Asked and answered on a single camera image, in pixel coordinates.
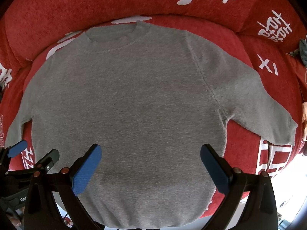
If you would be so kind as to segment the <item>dark grey crumpled cloth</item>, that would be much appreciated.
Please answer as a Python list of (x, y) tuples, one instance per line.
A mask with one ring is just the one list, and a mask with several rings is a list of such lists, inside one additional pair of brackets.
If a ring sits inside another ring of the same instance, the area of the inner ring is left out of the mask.
[(302, 63), (305, 67), (307, 67), (307, 43), (306, 39), (300, 39), (299, 42), (299, 53)]

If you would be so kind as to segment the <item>red pillow white characters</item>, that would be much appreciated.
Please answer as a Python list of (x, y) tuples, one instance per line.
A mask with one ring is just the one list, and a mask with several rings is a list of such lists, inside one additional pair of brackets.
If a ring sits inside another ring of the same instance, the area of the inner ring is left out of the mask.
[(1, 19), (1, 63), (18, 69), (66, 33), (136, 15), (183, 15), (234, 31), (256, 0), (14, 0)]

